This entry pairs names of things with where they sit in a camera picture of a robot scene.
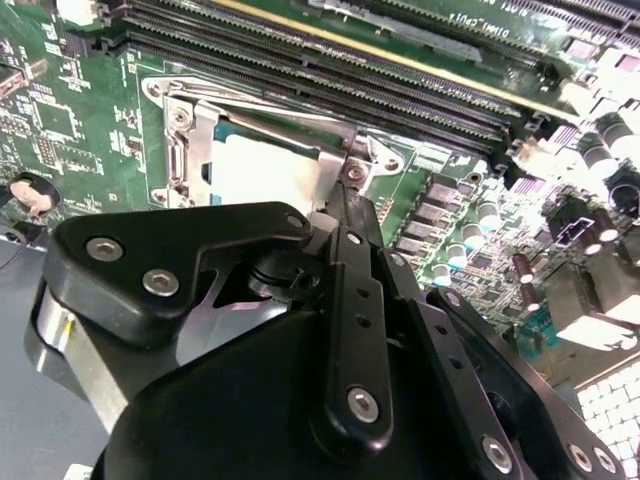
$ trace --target capacitor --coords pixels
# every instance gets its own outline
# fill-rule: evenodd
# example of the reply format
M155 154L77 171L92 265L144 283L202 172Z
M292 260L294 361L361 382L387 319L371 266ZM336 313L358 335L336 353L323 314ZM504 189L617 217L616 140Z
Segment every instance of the capacitor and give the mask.
M637 154L640 136L629 128L619 113L608 113L600 117L596 120L596 129L615 157L628 158Z
M585 255L595 255L602 250L602 244L598 235L593 231L593 227L589 227L579 238L580 246Z
M433 284L436 287L450 287L451 286L451 270L449 265L439 264L435 265L431 269L433 274Z
M591 212L593 216L593 229L595 233L598 235L598 240L601 242L612 242L620 232L616 228L613 220L609 216L609 212L607 212L604 208L597 208L593 212Z
M453 268L465 268L467 266L467 250L464 245L454 243L447 247L447 261Z
M533 281L533 270L531 263L524 253L516 253L511 257L513 268L516 271L520 283L531 283Z
M578 152L589 172L599 180L606 180L618 171L618 161L594 133L587 133L580 139Z
M484 246L484 235L477 223L468 223L462 227L462 239L465 247L470 250L480 250Z
M522 305L528 312L537 312L540 310L540 297L532 283L521 284L520 295L522 296Z
M500 228L502 220L498 205L494 202L485 202L478 206L478 223L483 230L495 232Z

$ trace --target black ram slot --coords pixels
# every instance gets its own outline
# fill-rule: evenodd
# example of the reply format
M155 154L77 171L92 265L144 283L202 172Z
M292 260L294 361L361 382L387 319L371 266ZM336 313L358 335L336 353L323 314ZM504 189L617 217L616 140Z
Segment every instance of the black ram slot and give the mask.
M504 125L486 125L474 118L471 112L467 115L447 111L437 105L428 105L407 95L397 94L388 87L388 82L380 82L380 79L370 79L371 75L362 75L360 78L353 78L342 74L340 68L328 70L325 68L311 68L305 65L304 56L295 55L295 51L289 51L290 55L283 52L274 53L266 46L248 46L244 49L243 42L238 38L223 36L220 32L213 32L210 25L200 23L191 18L174 18L173 21L165 20L157 16L132 10L127 14L128 18L138 23L143 28L150 28L152 31L168 35L172 38L181 38L187 41L193 40L203 48L211 48L217 52L230 54L232 56L244 57L248 61L255 61L278 71L284 71L289 75L307 78L318 84L323 84L328 88L340 90L352 94L355 92L359 98L367 99L371 102L380 103L387 108L399 110L403 113L420 117L424 120L434 121L442 125L447 125L455 131L463 130L471 135L476 135L486 140L499 141L502 138L501 132ZM208 38L215 38L215 42L208 42Z
M374 55L369 55L354 49L342 47L321 38L311 37L301 34L299 31L258 19L251 15L243 14L231 8L223 7L212 3L210 0L159 0L166 5L167 14L171 14L170 8L178 10L190 10L198 14L205 15L211 19L224 23L239 26L270 38L277 38L281 41L296 46L312 44L322 50L327 57L344 59L348 58L354 64L362 67L363 70L374 70L394 78L402 78L420 89L429 89L434 92L455 97L469 103L474 107L500 112L505 115L520 117L521 107L512 102L494 97L479 90L474 90L462 85L443 80L434 75L400 65ZM127 4L137 2L154 4L151 0L128 0Z
M255 65L247 65L234 58L224 58L223 55L214 56L210 51L188 43L167 40L152 32L129 29L127 37L130 42L129 46L136 50L157 54L205 73L261 88L269 96L297 97L316 108L326 108L352 121L388 129L416 140L429 141L451 150L483 158L490 154L496 146L494 142L482 143L441 125L429 125L407 118L405 115L389 112L371 102L327 91L313 82L290 79L276 72L259 71Z

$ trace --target dimm slot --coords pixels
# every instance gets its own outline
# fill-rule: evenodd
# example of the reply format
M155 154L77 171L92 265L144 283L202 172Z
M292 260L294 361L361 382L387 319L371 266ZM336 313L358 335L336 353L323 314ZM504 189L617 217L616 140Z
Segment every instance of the dimm slot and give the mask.
M256 73L253 68L246 68L237 61L213 58L210 52L199 52L190 44L180 46L168 42L164 38L150 32L127 32L131 47L145 53L161 55L168 60L184 63L200 69L204 73L221 76L231 81L241 82L250 87L260 88L270 98L297 97L314 108L321 108L351 121L393 131L418 141L428 141L444 148L486 158L493 151L494 143L480 143L468 137L460 136L460 132L452 132L443 127L433 127L424 122L415 121L388 110L381 110L376 105L368 105L362 101L354 101L353 97L319 91L313 84L301 83L299 79L291 81L280 75Z
M248 53L243 53L241 51L242 42L240 42L239 39L225 38L221 34L215 35L215 43L211 44L206 42L206 40L201 40L202 38L208 37L211 33L210 26L206 24L205 26L195 24L188 21L189 19L182 18L176 21L176 18L172 18L171 20L165 20L136 10L131 10L127 15L130 20L139 24L142 28L149 28L152 31L172 38L190 42L193 41L193 43L203 48L213 49L216 52L231 56L238 56L243 60L253 61L265 68L276 69L289 75L307 78L325 87L340 90L388 108L434 121L454 130L461 130L486 140L499 141L501 138L500 132L502 131L502 125L497 128L495 126L483 125L478 122L477 119L474 119L473 116L467 116L467 118L461 115L456 116L438 106L424 105L413 98L407 98L397 93L389 93L385 91L387 90L386 82L378 82L378 85L376 85L375 80L367 82L365 78L349 81L347 75L336 75L334 71L322 68L311 69L308 66L305 68L300 62L300 59L291 60L284 54L273 54L270 50L262 47L251 48L248 50ZM182 32L181 29L183 27L189 28L188 33Z
M486 94L450 80L436 77L405 65L385 60L366 52L356 51L322 38L315 38L308 34L302 34L298 30L279 24L274 24L249 14L238 12L235 9L211 2L211 0L159 0L162 4L171 5L178 9L190 10L194 13L205 15L230 25L269 37L281 40L285 43L299 47L310 48L322 52L326 56L352 63L353 65L371 70L379 74L391 76L410 82L411 84L435 91L442 95L455 97L471 105L505 115L520 116L520 108L513 102Z

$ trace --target green circuit board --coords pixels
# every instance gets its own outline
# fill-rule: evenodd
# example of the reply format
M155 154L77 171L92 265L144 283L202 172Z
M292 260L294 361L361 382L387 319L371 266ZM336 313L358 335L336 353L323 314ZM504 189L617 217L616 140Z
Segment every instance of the green circuit board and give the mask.
M39 220L46 226L53 227L75 215L162 208L151 192L167 183L163 113L142 92L143 79L192 74L260 94L259 90L224 77L211 77L179 62L135 50L113 56L71 58L63 52L63 34L68 25L42 6L19 3L0 1L0 62L24 70L35 64L46 68L37 75L34 72L28 87L0 100L0 184L20 172L49 179L62 193L63 203ZM226 0L215 3L237 4ZM498 57L487 55L486 68L477 68L376 33L358 20L344 21L334 13L312 16L305 9L290 8L289 0L274 0L268 2L268 7L264 3L249 0L243 5L268 8L275 14L286 12L288 21L348 34L351 39L405 59L446 69L554 109L566 107L557 92L540 88L532 71L499 72ZM440 0L405 2L409 3L480 33L531 49L544 49L570 64L576 74L586 66L587 62L570 58L563 51L567 41L584 35L572 36L559 21L551 24L549 18L524 12L503 0L473 0L456 7ZM230 132L218 133L224 136ZM470 193L456 199L459 209L448 216L448 226L429 246L428 254L413 264L414 271L421 284L431 285L432 267L446 263L446 245L459 241L461 226L476 220L477 205L496 202L500 205L502 227L491 234L483 249L470 254L469 267L453 272L454 286L498 328L514 321L525 322L530 314L520 305L517 282L508 276L511 255L517 248L532 259L541 254L548 257L536 280L541 294L544 279L576 255L573 250L559 249L549 240L536 238L544 223L544 205L565 188L564 183L557 179L548 182L535 195L513 194L500 181L489 178L487 164L478 158L438 149L427 142L393 138L388 146L403 157L405 169L397 175L374 179L363 192L376 204L386 244L394 245L430 175L441 173L463 182L470 175L479 176L478 185L472 185ZM3 214L10 221L26 217L15 202L5 207ZM482 266L475 263L480 257L486 259Z

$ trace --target gray surface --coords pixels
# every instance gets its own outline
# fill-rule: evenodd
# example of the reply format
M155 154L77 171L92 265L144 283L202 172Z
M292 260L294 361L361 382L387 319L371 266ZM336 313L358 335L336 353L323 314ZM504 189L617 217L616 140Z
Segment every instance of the gray surface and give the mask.
M0 242L0 264L15 247ZM43 255L28 251L0 274L0 478L62 480L93 465L107 437L91 407L35 372L22 349Z

